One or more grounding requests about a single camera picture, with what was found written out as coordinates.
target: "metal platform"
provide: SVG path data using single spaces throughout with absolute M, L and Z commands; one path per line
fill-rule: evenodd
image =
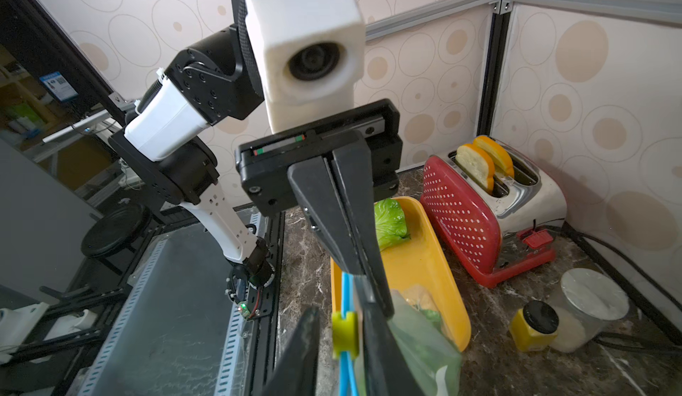
M 260 213 L 250 208 L 239 216 L 265 236 Z M 224 294 L 230 266 L 219 245 L 197 223 L 159 236 L 147 250 L 79 395 L 241 393 L 251 333 L 242 332 L 243 319 Z

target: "bread slice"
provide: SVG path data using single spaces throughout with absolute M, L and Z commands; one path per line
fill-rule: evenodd
M 492 162 L 498 167 L 504 174 L 514 178 L 514 163 L 512 162 L 512 157 L 509 153 L 497 144 L 492 138 L 488 136 L 478 136 L 473 140 L 473 145 L 480 147 L 486 153 L 490 155 Z
M 461 145 L 457 148 L 455 158 L 457 164 L 478 183 L 483 190 L 492 193 L 494 181 L 492 176 L 495 174 L 495 164 L 490 155 L 480 147 L 474 145 Z

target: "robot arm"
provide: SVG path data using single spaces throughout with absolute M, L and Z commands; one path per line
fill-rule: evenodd
M 115 145 L 146 183 L 194 214 L 224 256 L 259 287 L 271 281 L 272 267 L 259 252 L 258 238 L 225 201 L 215 157 L 196 136 L 227 116 L 246 118 L 263 101 L 260 89 L 274 133 L 352 109 L 365 27 L 354 0 L 239 4 L 248 14 L 240 10 L 236 25 L 179 52 L 159 72 Z M 257 64 L 251 74 L 249 60 Z M 145 178 L 150 169 L 158 172 Z M 159 186 L 155 180 L 164 177 L 166 185 Z
M 111 146 L 216 238 L 242 282 L 231 279 L 228 291 L 247 317 L 249 292 L 267 290 L 274 271 L 265 242 L 226 202 L 216 157 L 197 134 L 227 116 L 244 119 L 265 101 L 275 134 L 235 151 L 242 187 L 265 215 L 300 205 L 332 258 L 354 275 L 368 394 L 420 395 L 388 328 L 394 310 L 372 208 L 397 192 L 400 115 L 388 100 L 353 109 L 365 37 L 357 5 L 233 0 L 233 8 L 237 24 L 179 52 Z M 314 310 L 303 315 L 264 395 L 313 394 L 317 321 Z

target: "toaster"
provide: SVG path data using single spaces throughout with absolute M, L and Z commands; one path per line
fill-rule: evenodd
M 431 156 L 420 198 L 434 229 L 474 280 L 487 288 L 556 258 L 545 225 L 562 226 L 558 184 L 523 153 L 499 140 L 514 178 L 496 172 L 489 194 L 457 163 L 457 150 Z

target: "green plastic bag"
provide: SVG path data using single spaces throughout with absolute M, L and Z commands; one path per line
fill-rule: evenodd
M 409 239 L 405 213 L 395 199 L 388 198 L 374 204 L 374 225 L 380 251 Z
M 400 353 L 425 396 L 457 396 L 462 355 L 422 312 L 391 291 L 395 315 L 388 321 Z M 366 395 L 362 355 L 355 360 L 358 391 Z

